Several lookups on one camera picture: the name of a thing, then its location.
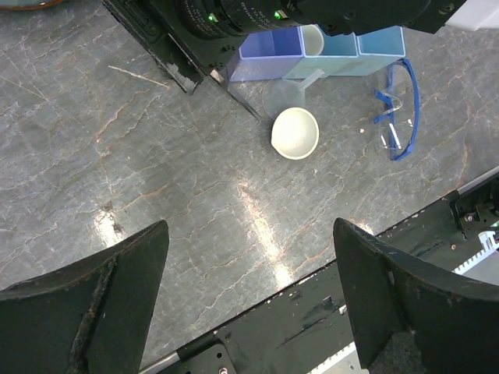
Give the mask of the clear plastic funnel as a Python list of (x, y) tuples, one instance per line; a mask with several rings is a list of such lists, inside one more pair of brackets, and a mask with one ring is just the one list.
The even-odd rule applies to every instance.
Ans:
[(262, 103), (267, 115), (276, 119), (289, 108), (304, 108), (306, 90), (324, 75), (324, 70), (316, 69), (301, 81), (276, 79), (268, 82), (262, 93)]

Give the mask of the light blue front bin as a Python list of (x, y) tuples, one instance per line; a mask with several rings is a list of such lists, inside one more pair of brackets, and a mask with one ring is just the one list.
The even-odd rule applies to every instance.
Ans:
[(356, 37), (360, 65), (358, 76), (368, 76), (406, 56), (402, 28), (392, 26)]

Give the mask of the light blue bin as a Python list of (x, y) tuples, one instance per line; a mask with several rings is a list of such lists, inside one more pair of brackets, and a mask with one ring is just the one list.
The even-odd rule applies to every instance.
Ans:
[(302, 39), (303, 57), (297, 64), (284, 75), (285, 79), (305, 79), (316, 69), (324, 70), (324, 77), (328, 76), (358, 76), (356, 70), (360, 65), (357, 40), (355, 34), (340, 34), (328, 36), (321, 30), (324, 36), (324, 49), (320, 55), (306, 56), (303, 46), (303, 36), (299, 28), (299, 36)]
[(356, 37), (360, 65), (358, 76), (368, 76), (406, 56), (402, 28), (392, 26)]

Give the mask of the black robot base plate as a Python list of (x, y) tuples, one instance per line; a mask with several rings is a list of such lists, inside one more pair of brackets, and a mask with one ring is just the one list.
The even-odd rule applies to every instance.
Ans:
[[(373, 237), (453, 272), (498, 227), (498, 185), (452, 192)], [(354, 342), (336, 257), (171, 355), (148, 373), (310, 373)]]

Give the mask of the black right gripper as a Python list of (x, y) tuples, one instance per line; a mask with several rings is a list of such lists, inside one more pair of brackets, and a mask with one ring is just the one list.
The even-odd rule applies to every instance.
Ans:
[(218, 68), (217, 1), (104, 1), (104, 6), (153, 56), (185, 94), (210, 77), (255, 119), (262, 119)]

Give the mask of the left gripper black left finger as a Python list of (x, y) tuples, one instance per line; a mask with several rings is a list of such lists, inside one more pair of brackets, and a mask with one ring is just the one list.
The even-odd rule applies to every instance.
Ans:
[(158, 221), (1, 292), (3, 373), (137, 373), (168, 253)]

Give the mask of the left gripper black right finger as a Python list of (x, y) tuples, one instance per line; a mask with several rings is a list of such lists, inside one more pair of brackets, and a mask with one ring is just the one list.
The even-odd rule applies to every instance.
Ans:
[(359, 363), (371, 373), (496, 373), (498, 287), (334, 222)]

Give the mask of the small white cup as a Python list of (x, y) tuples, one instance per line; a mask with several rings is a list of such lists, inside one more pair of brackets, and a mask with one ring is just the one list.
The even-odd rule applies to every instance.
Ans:
[(317, 25), (300, 27), (306, 56), (320, 55), (324, 49), (324, 36)]

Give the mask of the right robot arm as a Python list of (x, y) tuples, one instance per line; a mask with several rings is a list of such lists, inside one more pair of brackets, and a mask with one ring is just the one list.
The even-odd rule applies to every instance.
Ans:
[(496, 29), (496, 1), (105, 1), (105, 8), (187, 94), (223, 69), (250, 35), (316, 24), (334, 37), (390, 26)]

